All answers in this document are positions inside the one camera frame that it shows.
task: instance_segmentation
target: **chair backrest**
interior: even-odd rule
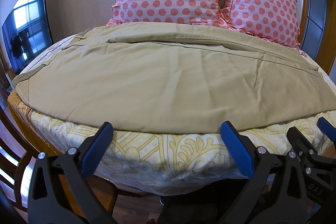
[[[0,134],[0,181],[1,187],[13,206],[26,212],[22,204],[21,184],[26,167],[36,159],[38,151],[21,135],[0,107],[0,120],[8,130]]]

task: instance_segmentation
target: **blue gripper pad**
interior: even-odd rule
[[[83,178],[90,177],[97,169],[101,158],[113,139],[113,127],[105,122],[94,136],[95,140],[88,148],[81,161],[81,175]]]
[[[239,139],[239,133],[229,122],[223,122],[220,127],[220,135],[239,171],[249,179],[254,173],[253,158]]]
[[[332,142],[336,141],[336,129],[325,118],[319,118],[317,126]]]

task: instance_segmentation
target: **television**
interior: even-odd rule
[[[53,44],[45,0],[18,0],[2,26],[7,55],[18,75]]]

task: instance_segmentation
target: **orange patterned fabric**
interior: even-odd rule
[[[46,152],[48,156],[61,154],[31,123],[32,109],[23,103],[15,90],[8,97],[8,108],[22,134],[32,146],[39,152]]]

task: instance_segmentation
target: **wooden chair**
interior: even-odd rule
[[[14,184],[2,175],[0,175],[0,181],[9,188],[13,189],[14,197],[11,195],[10,191],[8,191],[8,188],[1,188],[3,192],[6,193],[14,207],[27,212],[27,208],[22,204],[22,178],[26,167],[32,159],[36,159],[39,152],[21,135],[1,107],[0,120],[10,133],[10,136],[5,136],[4,133],[0,135],[0,147],[16,162],[18,162],[16,165],[14,164],[15,162],[12,163],[7,159],[8,157],[3,155],[3,151],[0,153],[0,169],[3,170],[12,180],[14,180]],[[83,212],[81,212],[81,209],[79,208],[68,186],[65,176],[60,175],[60,180],[74,213],[84,217]],[[104,208],[112,214],[118,196],[118,189],[116,186],[110,181],[97,176],[89,177],[86,181]]]

